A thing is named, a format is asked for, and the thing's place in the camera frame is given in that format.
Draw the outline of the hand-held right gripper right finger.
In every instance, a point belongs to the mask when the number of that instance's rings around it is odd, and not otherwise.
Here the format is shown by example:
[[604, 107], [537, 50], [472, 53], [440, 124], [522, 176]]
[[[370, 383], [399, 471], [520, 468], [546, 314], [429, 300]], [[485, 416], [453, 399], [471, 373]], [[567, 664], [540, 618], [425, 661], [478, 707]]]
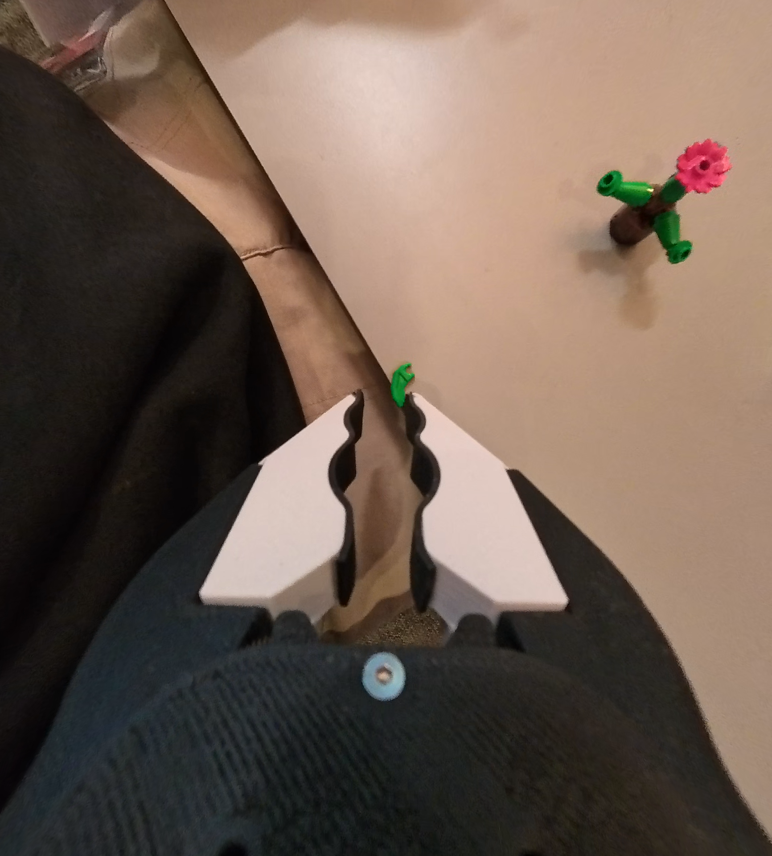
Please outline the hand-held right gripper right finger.
[[410, 592], [454, 631], [467, 615], [494, 625], [506, 613], [559, 613], [568, 596], [496, 455], [417, 393], [403, 406], [419, 492]]

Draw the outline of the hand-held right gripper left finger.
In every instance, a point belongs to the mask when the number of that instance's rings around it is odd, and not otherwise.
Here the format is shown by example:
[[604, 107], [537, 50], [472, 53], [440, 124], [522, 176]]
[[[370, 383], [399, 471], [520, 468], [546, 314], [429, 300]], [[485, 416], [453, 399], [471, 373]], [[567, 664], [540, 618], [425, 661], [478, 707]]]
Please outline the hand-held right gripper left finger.
[[199, 590], [205, 605], [256, 607], [314, 623], [349, 605], [357, 570], [354, 513], [364, 394], [346, 395], [263, 458]]

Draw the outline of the person's black jacket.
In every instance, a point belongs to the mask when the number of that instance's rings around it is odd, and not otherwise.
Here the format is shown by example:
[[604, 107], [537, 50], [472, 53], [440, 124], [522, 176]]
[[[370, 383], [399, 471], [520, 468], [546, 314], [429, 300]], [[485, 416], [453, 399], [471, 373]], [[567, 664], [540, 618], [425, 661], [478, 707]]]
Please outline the person's black jacket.
[[228, 241], [0, 46], [0, 810], [129, 582], [304, 425]]

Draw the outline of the toy cactus with pink flower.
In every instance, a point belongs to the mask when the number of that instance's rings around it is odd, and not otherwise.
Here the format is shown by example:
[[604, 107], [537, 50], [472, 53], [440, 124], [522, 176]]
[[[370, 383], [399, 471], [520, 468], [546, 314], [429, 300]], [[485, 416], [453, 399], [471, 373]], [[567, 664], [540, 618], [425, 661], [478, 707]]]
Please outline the toy cactus with pink flower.
[[668, 262], [678, 264], [692, 252], [691, 241], [681, 235], [678, 204], [688, 195], [705, 195], [721, 187], [732, 163], [725, 145], [706, 139], [688, 145], [674, 168], [662, 184], [628, 181], [613, 169], [598, 180], [595, 189], [620, 203], [608, 226], [617, 245], [634, 247], [654, 235]]

